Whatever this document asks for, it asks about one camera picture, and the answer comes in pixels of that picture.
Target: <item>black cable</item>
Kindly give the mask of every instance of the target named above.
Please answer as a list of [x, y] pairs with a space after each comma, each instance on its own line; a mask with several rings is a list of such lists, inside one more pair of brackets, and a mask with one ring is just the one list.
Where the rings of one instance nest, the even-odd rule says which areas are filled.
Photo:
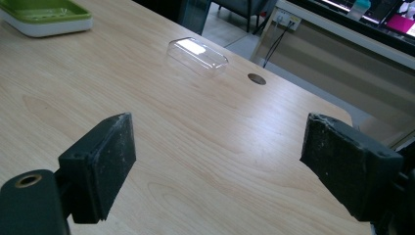
[[294, 22], [289, 22], [287, 27], [284, 29], [283, 33], [272, 43], [271, 47], [269, 48], [268, 53], [265, 56], [265, 61], [263, 63], [263, 68], [265, 68], [266, 64], [268, 64], [269, 59], [271, 59], [272, 55], [274, 54], [275, 50], [277, 49], [278, 45], [280, 44], [281, 40], [284, 37], [284, 34], [294, 25]]

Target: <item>power outlet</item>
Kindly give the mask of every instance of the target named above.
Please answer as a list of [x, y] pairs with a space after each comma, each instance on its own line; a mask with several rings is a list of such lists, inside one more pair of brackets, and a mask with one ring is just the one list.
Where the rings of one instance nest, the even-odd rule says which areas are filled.
[[279, 22], [279, 24], [283, 26], [288, 26], [288, 24], [292, 22], [294, 24], [291, 25], [290, 30], [295, 31], [300, 25], [301, 18], [282, 9], [278, 9], [277, 13], [275, 14], [274, 22]]

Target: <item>round cable hole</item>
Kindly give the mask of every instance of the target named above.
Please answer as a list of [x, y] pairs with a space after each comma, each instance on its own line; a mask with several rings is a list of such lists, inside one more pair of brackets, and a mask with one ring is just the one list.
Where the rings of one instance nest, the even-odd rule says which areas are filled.
[[259, 84], [259, 85], [265, 85], [266, 84], [266, 80], [258, 74], [250, 73], [250, 74], [248, 74], [248, 78], [256, 84]]

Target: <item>pink object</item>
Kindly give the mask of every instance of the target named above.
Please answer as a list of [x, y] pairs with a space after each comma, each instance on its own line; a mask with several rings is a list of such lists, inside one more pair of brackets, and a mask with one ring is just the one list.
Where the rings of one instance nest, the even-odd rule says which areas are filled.
[[399, 30], [401, 32], [408, 32], [409, 29], [414, 25], [415, 22], [412, 20], [409, 20], [407, 18], [404, 18], [400, 15], [394, 15], [391, 17], [391, 19], [388, 21], [387, 26], [390, 28], [393, 28], [395, 30]]

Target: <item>wooden table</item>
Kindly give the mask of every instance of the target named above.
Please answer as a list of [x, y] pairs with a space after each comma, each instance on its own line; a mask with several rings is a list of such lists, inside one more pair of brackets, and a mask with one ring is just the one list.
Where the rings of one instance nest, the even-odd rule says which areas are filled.
[[[131, 112], [138, 161], [108, 220], [72, 234], [370, 234], [299, 161], [307, 114], [345, 111], [132, 1], [78, 3], [89, 31], [36, 39], [0, 22], [0, 184], [56, 170], [99, 121]], [[225, 73], [169, 58], [186, 36], [224, 54]]]

